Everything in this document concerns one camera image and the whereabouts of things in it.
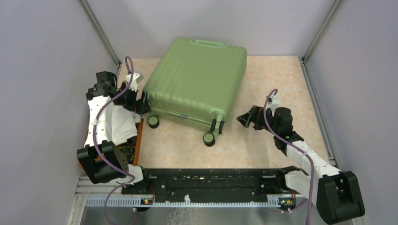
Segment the green suitcase blue lining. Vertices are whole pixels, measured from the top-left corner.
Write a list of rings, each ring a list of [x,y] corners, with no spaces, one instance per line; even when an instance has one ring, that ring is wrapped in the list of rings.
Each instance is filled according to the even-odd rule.
[[[176,38],[144,86],[151,115],[204,132],[211,147],[229,123],[245,75],[244,47],[201,39]]]

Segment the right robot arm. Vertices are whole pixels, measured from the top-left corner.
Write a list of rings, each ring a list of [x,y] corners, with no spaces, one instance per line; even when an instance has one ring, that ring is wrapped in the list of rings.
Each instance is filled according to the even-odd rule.
[[[329,225],[365,215],[365,206],[357,176],[351,171],[342,171],[322,159],[296,131],[293,116],[286,107],[272,110],[254,105],[250,111],[238,116],[244,127],[253,124],[255,130],[273,134],[274,143],[285,156],[300,168],[283,168],[282,176],[275,180],[281,193],[291,189],[301,193],[317,208],[319,216]]]

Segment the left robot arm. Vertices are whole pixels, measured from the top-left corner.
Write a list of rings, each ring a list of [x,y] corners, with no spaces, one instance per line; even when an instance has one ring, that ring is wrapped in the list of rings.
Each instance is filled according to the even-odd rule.
[[[128,164],[118,147],[137,136],[136,120],[149,111],[146,93],[137,99],[138,83],[143,77],[129,72],[121,87],[117,87],[111,72],[98,72],[96,78],[97,83],[86,93],[88,134],[83,148],[77,150],[77,159],[93,184],[118,180],[144,194],[150,189],[150,180],[140,167]]]

